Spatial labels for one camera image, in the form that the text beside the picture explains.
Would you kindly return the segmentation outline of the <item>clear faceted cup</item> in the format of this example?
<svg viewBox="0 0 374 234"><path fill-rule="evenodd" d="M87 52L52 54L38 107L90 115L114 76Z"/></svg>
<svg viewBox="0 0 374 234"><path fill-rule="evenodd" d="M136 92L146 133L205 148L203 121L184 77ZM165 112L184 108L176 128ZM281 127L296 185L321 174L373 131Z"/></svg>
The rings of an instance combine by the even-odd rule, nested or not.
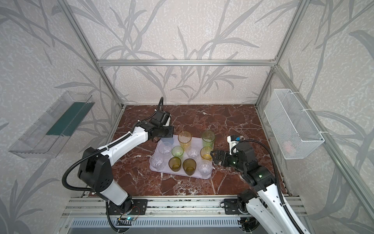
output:
<svg viewBox="0 0 374 234"><path fill-rule="evenodd" d="M158 146L158 152L162 155L167 155L172 151L172 145L169 142L161 142Z"/></svg>

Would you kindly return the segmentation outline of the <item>tall yellow plastic cup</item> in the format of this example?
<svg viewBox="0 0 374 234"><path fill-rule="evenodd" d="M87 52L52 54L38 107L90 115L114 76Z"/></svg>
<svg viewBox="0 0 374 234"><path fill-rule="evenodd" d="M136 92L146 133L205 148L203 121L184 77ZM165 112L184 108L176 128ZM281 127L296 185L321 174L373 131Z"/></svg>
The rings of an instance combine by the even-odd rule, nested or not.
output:
<svg viewBox="0 0 374 234"><path fill-rule="evenodd" d="M178 141L180 143L180 146L187 151L191 147L191 141L192 141L192 134L188 131L182 131L178 135Z"/></svg>

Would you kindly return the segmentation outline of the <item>small green cup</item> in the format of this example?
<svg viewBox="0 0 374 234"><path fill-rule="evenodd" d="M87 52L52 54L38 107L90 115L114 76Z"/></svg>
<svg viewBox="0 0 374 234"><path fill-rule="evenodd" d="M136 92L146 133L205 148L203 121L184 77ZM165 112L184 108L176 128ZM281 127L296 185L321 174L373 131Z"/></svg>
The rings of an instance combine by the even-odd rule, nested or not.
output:
<svg viewBox="0 0 374 234"><path fill-rule="evenodd" d="M182 158L185 150L182 146L174 146L171 153L173 157Z"/></svg>

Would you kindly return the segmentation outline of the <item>small yellow cup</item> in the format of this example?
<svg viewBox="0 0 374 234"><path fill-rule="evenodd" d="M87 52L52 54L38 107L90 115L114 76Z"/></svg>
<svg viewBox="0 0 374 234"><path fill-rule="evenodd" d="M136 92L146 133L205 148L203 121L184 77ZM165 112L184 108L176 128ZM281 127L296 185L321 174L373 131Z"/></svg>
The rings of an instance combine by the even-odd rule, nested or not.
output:
<svg viewBox="0 0 374 234"><path fill-rule="evenodd" d="M204 159L204 160L212 161L212 156L210 155L212 150L213 149L209 146L203 147L200 151L201 158Z"/></svg>

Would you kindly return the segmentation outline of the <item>small clear faceted glass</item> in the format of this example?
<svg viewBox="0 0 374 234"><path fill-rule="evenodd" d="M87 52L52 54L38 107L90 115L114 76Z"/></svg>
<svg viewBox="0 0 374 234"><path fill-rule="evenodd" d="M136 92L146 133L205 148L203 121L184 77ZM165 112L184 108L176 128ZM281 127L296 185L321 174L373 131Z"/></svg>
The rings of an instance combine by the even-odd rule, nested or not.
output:
<svg viewBox="0 0 374 234"><path fill-rule="evenodd" d="M199 164L199 168L198 168L199 173L203 178L210 177L212 173L212 169L213 169L212 162L208 160L201 161Z"/></svg>

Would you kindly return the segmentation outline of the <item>tall green plastic cup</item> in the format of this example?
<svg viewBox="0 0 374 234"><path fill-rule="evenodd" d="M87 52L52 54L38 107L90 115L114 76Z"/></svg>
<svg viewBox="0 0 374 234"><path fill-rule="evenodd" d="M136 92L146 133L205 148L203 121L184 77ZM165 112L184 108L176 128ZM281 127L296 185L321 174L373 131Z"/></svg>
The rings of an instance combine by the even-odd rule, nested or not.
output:
<svg viewBox="0 0 374 234"><path fill-rule="evenodd" d="M215 142L215 134L210 131L206 130L201 134L202 142L204 147L210 147L214 148L214 142Z"/></svg>

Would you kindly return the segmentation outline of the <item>brown textured cup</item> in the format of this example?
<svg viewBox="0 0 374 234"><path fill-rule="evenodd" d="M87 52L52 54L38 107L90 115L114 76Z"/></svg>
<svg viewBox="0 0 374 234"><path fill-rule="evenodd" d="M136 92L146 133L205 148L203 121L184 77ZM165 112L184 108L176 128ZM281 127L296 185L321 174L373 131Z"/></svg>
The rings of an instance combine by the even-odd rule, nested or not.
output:
<svg viewBox="0 0 374 234"><path fill-rule="evenodd" d="M178 172L181 168L181 165L182 165L182 161L179 157L172 157L168 161L169 168L174 172Z"/></svg>
<svg viewBox="0 0 374 234"><path fill-rule="evenodd" d="M195 173L196 166L197 164L194 159L186 159L183 162L183 170L188 176L191 176Z"/></svg>

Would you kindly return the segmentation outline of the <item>tall blue frosted cup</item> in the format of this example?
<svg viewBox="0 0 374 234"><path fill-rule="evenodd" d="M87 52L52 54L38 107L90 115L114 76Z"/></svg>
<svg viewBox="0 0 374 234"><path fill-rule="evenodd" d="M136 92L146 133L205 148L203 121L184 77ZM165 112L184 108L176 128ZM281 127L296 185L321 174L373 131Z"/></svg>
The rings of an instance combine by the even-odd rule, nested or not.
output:
<svg viewBox="0 0 374 234"><path fill-rule="evenodd" d="M163 143L170 143L171 145L173 145L174 144L174 139L173 139L173 137L170 137L170 138L167 138L167 137L163 137L163 138L161 138L161 141L163 142Z"/></svg>

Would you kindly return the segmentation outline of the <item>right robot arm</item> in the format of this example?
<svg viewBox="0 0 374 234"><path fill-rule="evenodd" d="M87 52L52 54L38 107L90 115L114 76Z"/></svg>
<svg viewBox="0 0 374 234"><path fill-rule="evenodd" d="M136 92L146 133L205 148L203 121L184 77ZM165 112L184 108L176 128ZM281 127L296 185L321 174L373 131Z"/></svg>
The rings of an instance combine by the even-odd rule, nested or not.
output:
<svg viewBox="0 0 374 234"><path fill-rule="evenodd" d="M225 200L229 209L226 214L251 215L251 221L238 223L244 232L251 232L261 225L269 234L307 234L309 231L293 211L281 191L277 166L274 172L258 164L252 143L261 145L269 154L270 149L263 143L238 136L229 136L229 151L210 152L214 164L231 167L241 173L251 189L240 193L236 202Z"/></svg>

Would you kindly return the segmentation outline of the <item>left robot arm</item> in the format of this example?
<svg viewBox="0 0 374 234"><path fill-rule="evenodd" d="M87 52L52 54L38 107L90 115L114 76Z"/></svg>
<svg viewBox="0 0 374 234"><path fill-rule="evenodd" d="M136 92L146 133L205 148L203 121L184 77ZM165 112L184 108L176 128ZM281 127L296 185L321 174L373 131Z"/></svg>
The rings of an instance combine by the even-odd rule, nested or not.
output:
<svg viewBox="0 0 374 234"><path fill-rule="evenodd" d="M108 205L115 205L126 213L132 207L132 197L115 181L112 166L122 156L154 138L173 137L174 127L169 124L171 115L164 111L164 98L161 97L154 113L142 121L137 121L132 129L117 140L94 149L87 148L82 159L70 166L62 177L62 185L72 191L96 193ZM67 182L68 175L78 167L78 178L88 187L76 187Z"/></svg>

